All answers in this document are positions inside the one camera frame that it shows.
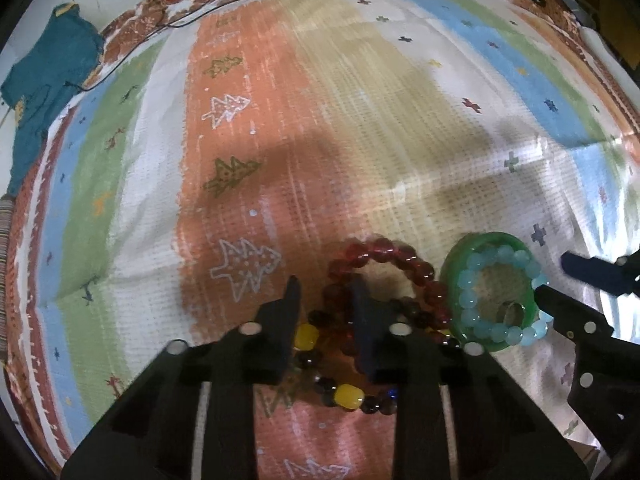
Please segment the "white rolled cloth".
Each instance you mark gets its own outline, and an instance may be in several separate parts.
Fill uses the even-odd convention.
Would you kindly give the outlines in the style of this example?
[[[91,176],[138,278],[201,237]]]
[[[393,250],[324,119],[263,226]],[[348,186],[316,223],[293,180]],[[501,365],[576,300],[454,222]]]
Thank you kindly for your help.
[[[606,68],[608,73],[614,78],[616,84],[620,86],[634,110],[639,113],[639,86],[623,68],[623,65],[617,61],[613,51],[606,45],[600,34],[592,28],[582,27],[579,29],[579,35],[590,52]]]

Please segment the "teal garment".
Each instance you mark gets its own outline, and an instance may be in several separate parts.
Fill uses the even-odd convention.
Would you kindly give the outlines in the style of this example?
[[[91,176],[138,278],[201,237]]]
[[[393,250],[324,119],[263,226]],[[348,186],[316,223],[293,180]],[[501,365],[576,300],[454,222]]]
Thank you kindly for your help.
[[[2,100],[15,112],[9,196],[17,196],[50,125],[98,66],[103,46],[78,4],[63,3],[52,10],[32,50],[12,66],[1,85]]]

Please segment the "colourful striped mat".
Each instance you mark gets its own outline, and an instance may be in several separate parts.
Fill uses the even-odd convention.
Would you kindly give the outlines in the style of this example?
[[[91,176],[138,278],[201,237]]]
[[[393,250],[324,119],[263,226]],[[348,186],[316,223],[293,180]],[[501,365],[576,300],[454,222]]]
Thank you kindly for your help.
[[[470,234],[517,237],[549,285],[639,339],[639,304],[569,278],[563,252],[639,246],[639,113],[578,32],[514,0],[245,0],[162,32],[73,96],[15,201],[6,270],[18,414],[60,472],[168,341],[216,341],[303,287],[300,370],[256,391],[265,479],[383,479],[393,417],[364,414],[342,288],[448,307]],[[550,325],[495,352],[565,440],[573,345]]]

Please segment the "green jade bangle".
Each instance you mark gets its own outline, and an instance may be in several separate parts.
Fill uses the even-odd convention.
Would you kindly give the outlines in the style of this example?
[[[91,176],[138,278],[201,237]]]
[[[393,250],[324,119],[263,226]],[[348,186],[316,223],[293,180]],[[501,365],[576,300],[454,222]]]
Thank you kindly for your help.
[[[534,290],[548,283],[541,264],[517,237],[470,234],[451,249],[440,279],[448,286],[450,330],[462,344],[488,352],[528,347],[548,335],[552,317]]]

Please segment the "striped brown pillow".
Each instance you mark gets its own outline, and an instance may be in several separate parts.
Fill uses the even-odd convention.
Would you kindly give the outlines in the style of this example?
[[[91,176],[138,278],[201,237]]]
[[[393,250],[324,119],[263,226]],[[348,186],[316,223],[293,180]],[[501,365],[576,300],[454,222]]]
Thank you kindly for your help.
[[[14,211],[14,199],[3,195],[0,200],[0,359],[6,362],[8,336],[6,332],[6,262],[8,261],[9,239]]]

